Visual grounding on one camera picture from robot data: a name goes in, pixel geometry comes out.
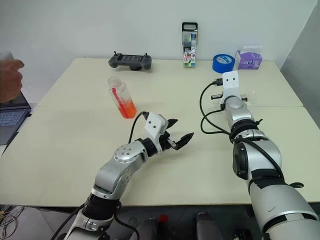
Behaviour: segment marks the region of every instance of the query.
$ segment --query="orange liquid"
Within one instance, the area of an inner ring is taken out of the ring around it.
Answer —
[[[136,106],[134,105],[134,102],[132,100],[128,102],[124,102],[123,108],[118,106],[118,109],[122,117],[124,117],[125,119],[132,119],[135,117],[137,113]]]

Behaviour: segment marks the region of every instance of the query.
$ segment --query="laptop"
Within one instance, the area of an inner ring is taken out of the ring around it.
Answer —
[[[0,103],[0,145],[9,144],[17,135],[17,130],[27,117],[30,117],[31,107],[25,96]]]

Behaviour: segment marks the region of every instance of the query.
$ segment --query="game controller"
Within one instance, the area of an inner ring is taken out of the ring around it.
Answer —
[[[151,61],[151,56],[147,53],[145,55],[124,55],[114,51],[114,55],[109,60],[109,65],[112,68],[129,66],[131,70],[138,71],[142,68],[146,70],[150,69]]]

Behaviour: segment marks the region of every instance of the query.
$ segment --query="robotic arm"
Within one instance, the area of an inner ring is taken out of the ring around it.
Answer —
[[[144,129],[148,138],[138,139],[120,146],[113,157],[98,171],[94,186],[84,207],[78,212],[65,240],[104,240],[106,230],[114,219],[119,199],[132,175],[148,161],[149,157],[173,148],[179,150],[186,145],[194,133],[188,133],[178,142],[172,141],[167,129],[177,119],[165,119],[153,112],[144,112]]]
[[[255,121],[240,97],[238,72],[222,74],[220,83],[220,106],[233,143],[233,171],[246,181],[264,240],[320,239],[318,215],[292,184],[285,183],[278,147],[259,130],[261,120]]]

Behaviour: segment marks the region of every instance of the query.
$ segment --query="laptop screen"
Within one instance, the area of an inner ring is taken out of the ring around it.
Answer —
[[[15,99],[0,103],[0,110],[9,110],[9,109],[26,109],[30,108],[29,103],[27,102],[25,96],[20,92],[20,95]]]

